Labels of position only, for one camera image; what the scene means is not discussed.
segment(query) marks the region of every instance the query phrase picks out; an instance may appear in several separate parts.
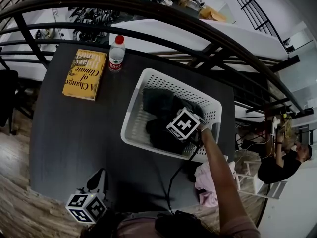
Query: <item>bottle label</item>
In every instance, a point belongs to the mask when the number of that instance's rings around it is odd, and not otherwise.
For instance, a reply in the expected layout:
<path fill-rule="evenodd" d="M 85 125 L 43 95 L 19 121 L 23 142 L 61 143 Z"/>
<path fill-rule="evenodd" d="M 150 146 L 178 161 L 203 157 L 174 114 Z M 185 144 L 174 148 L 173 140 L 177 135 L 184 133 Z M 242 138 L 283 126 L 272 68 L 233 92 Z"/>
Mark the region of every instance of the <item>bottle label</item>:
<path fill-rule="evenodd" d="M 122 68 L 122 59 L 113 59 L 109 57 L 109 68 L 113 70 L 119 70 Z"/>

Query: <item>water bottle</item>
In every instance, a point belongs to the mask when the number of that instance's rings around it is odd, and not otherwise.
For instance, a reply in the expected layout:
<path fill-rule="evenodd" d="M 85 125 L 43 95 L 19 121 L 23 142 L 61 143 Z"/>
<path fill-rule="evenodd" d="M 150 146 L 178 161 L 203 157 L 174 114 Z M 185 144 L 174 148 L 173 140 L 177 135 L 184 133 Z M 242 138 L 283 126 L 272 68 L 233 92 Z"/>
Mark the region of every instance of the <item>water bottle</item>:
<path fill-rule="evenodd" d="M 109 70 L 118 72 L 122 69 L 122 61 L 125 54 L 124 37 L 117 35 L 109 51 Z"/>

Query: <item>person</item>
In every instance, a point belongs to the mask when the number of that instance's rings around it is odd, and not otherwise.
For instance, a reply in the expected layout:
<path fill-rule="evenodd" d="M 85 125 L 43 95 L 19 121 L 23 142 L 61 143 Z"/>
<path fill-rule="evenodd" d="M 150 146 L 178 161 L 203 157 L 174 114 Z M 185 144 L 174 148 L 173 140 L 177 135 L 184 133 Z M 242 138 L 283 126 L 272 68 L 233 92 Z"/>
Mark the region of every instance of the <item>person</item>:
<path fill-rule="evenodd" d="M 85 230 L 81 238 L 174 238 L 174 237 L 234 237 L 259 238 L 260 233 L 243 208 L 232 172 L 211 131 L 202 129 L 210 172 L 219 202 L 220 233 L 209 231 L 193 215 L 176 211 L 175 215 L 136 213 L 115 221 L 109 211 L 95 226 Z"/>
<path fill-rule="evenodd" d="M 277 134 L 274 146 L 272 138 L 270 138 L 266 145 L 255 144 L 249 140 L 243 140 L 241 145 L 243 149 L 257 152 L 261 157 L 258 177 L 266 184 L 290 178 L 303 162 L 312 157 L 312 148 L 310 145 L 296 142 L 291 149 L 286 148 L 282 151 L 283 142 L 284 134 L 282 133 Z"/>

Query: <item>black shirt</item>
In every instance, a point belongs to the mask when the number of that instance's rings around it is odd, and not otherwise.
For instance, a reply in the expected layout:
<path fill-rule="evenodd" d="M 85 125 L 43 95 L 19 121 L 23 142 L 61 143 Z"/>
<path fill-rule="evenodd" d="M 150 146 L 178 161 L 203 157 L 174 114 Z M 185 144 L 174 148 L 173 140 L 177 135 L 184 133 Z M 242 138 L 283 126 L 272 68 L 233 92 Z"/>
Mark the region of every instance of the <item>black shirt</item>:
<path fill-rule="evenodd" d="M 276 159 L 274 157 L 262 159 L 262 163 L 258 171 L 260 180 L 266 184 L 270 184 L 291 177 L 301 165 L 301 162 L 296 160 L 296 156 L 297 152 L 293 150 L 283 156 L 283 168 L 276 164 Z"/>

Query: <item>hand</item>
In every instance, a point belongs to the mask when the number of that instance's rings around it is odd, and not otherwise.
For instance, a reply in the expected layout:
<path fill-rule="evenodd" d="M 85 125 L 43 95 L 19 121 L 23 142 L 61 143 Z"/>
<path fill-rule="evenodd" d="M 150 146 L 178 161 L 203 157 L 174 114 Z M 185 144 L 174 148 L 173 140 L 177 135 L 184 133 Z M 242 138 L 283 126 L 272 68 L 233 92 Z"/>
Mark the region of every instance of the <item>hand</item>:
<path fill-rule="evenodd" d="M 284 134 L 283 133 L 278 133 L 277 136 L 276 136 L 276 141 L 283 143 L 284 142 Z"/>

